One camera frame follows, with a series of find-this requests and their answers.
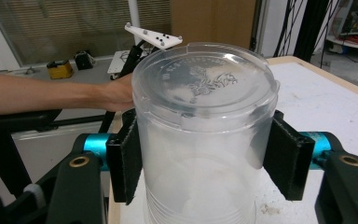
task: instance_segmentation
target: yellow device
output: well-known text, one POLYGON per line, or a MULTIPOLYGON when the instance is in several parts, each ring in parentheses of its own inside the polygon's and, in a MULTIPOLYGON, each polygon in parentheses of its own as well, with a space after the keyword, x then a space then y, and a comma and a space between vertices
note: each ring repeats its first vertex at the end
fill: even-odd
POLYGON ((54 61, 47 65, 48 73, 51 79, 68 78, 74 73, 69 61, 54 61))

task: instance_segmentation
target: window blind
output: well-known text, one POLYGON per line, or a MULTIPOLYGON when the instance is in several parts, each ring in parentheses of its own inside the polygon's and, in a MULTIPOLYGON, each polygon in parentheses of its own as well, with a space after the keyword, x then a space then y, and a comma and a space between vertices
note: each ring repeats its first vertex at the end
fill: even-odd
MULTIPOLYGON (((171 33, 169 0, 138 0, 142 28, 171 33)), ((0 29, 21 66, 130 49, 127 0, 0 0, 0 29)))

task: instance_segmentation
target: human arm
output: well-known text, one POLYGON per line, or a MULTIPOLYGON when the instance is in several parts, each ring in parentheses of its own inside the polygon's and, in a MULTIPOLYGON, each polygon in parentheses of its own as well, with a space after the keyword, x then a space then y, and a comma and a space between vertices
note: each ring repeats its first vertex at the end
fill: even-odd
POLYGON ((0 114, 59 108, 133 107, 131 75, 104 84, 48 82, 0 75, 0 114))

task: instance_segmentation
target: white work surface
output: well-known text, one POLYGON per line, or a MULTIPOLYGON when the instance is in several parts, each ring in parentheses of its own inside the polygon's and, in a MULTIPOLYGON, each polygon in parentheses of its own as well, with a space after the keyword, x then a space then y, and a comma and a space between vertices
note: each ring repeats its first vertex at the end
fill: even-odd
MULTIPOLYGON (((281 83, 277 109, 283 112, 284 120, 299 132, 333 133, 348 152, 358 155, 358 88, 293 57, 270 62, 275 79, 281 83)), ((314 205, 323 174, 310 171, 303 200, 288 202, 263 169, 255 198, 256 223, 318 223, 314 205)), ((129 206, 111 203, 110 223, 144 224, 144 199, 141 176, 129 206)))

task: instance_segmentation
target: plastic lid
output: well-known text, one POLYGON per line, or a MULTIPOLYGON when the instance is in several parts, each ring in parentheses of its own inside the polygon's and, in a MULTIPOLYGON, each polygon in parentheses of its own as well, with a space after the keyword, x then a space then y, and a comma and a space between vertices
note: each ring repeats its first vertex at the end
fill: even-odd
POLYGON ((275 99, 279 89, 263 58, 214 43, 194 43, 146 57, 135 68, 132 86, 138 113, 151 112, 178 125, 178 116, 246 116, 275 99))

